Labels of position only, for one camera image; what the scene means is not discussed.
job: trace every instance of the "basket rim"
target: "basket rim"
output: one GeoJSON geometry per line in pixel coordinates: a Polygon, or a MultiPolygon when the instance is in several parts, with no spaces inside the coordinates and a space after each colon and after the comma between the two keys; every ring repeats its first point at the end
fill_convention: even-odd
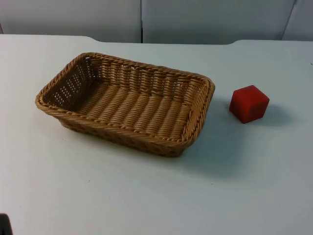
{"type": "MultiPolygon", "coordinates": [[[[38,109],[44,111],[48,115],[54,116],[57,119],[72,120],[72,121],[77,122],[77,123],[82,124],[82,125],[84,125],[84,123],[88,122],[89,123],[88,126],[92,126],[93,128],[97,128],[97,129],[98,128],[103,129],[103,130],[106,130],[109,132],[111,132],[111,131],[112,132],[118,132],[119,130],[120,131],[122,130],[123,133],[120,133],[120,134],[125,134],[124,133],[125,131],[129,131],[132,134],[131,135],[125,134],[126,136],[131,136],[132,138],[136,138],[136,139],[139,139],[141,141],[153,142],[153,143],[158,144],[158,145],[170,146],[170,147],[175,147],[175,146],[187,147],[194,142],[194,140],[196,139],[195,137],[193,137],[194,135],[190,135],[189,138],[179,138],[179,139],[174,139],[171,137],[168,137],[168,138],[160,137],[158,135],[148,134],[145,131],[138,131],[138,130],[135,130],[131,127],[126,127],[122,124],[106,122],[106,121],[103,121],[103,120],[98,119],[98,118],[92,118],[92,117],[89,117],[88,115],[83,115],[83,114],[80,114],[77,112],[62,109],[58,106],[47,104],[44,101],[44,96],[52,88],[54,88],[58,84],[58,82],[64,76],[66,76],[80,60],[87,58],[87,57],[106,59],[106,60],[113,61],[113,62],[115,60],[121,60],[122,59],[123,65],[127,65],[127,63],[131,63],[133,67],[136,67],[136,69],[140,69],[140,67],[145,67],[145,70],[149,70],[149,71],[162,69],[164,72],[166,72],[168,74],[177,75],[177,73],[181,73],[182,75],[187,76],[187,77],[191,77],[191,78],[197,77],[197,78],[201,79],[204,86],[207,86],[209,89],[212,90],[212,95],[213,95],[213,92],[215,90],[215,85],[211,81],[211,79],[204,76],[204,75],[201,75],[201,74],[171,69],[171,68],[164,67],[164,66],[145,64],[145,63],[136,62],[136,61],[132,61],[132,60],[128,60],[128,59],[123,59],[123,58],[119,58],[119,57],[115,57],[115,56],[105,55],[105,54],[97,53],[97,52],[87,52],[87,53],[82,53],[82,54],[78,55],[76,58],[74,58],[72,61],[70,61],[64,67],[64,69],[62,69],[46,86],[44,86],[41,89],[41,91],[36,96],[36,100],[35,100],[35,103],[36,103],[36,106],[38,107],[38,109]]],[[[203,123],[200,126],[198,125],[198,123],[195,123],[192,132],[194,133],[197,129],[201,130],[202,126],[203,126],[203,123]]]]}

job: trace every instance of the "white wall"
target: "white wall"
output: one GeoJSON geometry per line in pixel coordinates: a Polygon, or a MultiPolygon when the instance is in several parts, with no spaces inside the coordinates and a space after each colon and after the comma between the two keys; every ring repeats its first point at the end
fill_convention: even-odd
{"type": "Polygon", "coordinates": [[[313,40],[313,0],[297,0],[283,40],[313,40]]]}
{"type": "Polygon", "coordinates": [[[142,0],[144,43],[281,39],[293,0],[142,0]]]}
{"type": "Polygon", "coordinates": [[[0,23],[8,34],[140,42],[140,0],[0,0],[0,23]]]}

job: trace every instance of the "basket bottom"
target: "basket bottom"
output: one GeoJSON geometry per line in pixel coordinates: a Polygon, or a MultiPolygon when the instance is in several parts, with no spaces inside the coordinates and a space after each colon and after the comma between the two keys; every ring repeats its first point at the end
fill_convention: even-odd
{"type": "Polygon", "coordinates": [[[62,124],[62,126],[72,131],[98,136],[102,139],[105,139],[114,143],[118,143],[118,144],[130,147],[133,149],[144,151],[147,153],[153,153],[153,154],[157,154],[157,155],[164,156],[164,157],[179,157],[183,153],[183,150],[181,149],[176,149],[172,147],[165,148],[164,146],[160,147],[153,143],[142,142],[140,140],[134,140],[129,137],[122,138],[120,135],[117,135],[115,133],[108,133],[108,132],[95,130],[91,128],[86,129],[86,127],[78,126],[78,124],[76,123],[73,125],[69,121],[63,121],[63,120],[59,120],[59,121],[62,124]]]}

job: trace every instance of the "red block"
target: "red block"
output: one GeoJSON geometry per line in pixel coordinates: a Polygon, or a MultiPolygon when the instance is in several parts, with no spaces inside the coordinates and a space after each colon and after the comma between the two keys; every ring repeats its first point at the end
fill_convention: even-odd
{"type": "Polygon", "coordinates": [[[255,86],[235,90],[229,110],[242,122],[247,123],[262,118],[269,98],[255,86]]]}

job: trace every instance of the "rectangular basket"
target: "rectangular basket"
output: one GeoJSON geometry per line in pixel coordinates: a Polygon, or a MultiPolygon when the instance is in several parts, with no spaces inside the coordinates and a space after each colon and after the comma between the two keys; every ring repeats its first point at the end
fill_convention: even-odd
{"type": "Polygon", "coordinates": [[[71,130],[179,156],[198,137],[214,89],[199,74],[84,53],[40,91],[36,105],[71,130]]]}

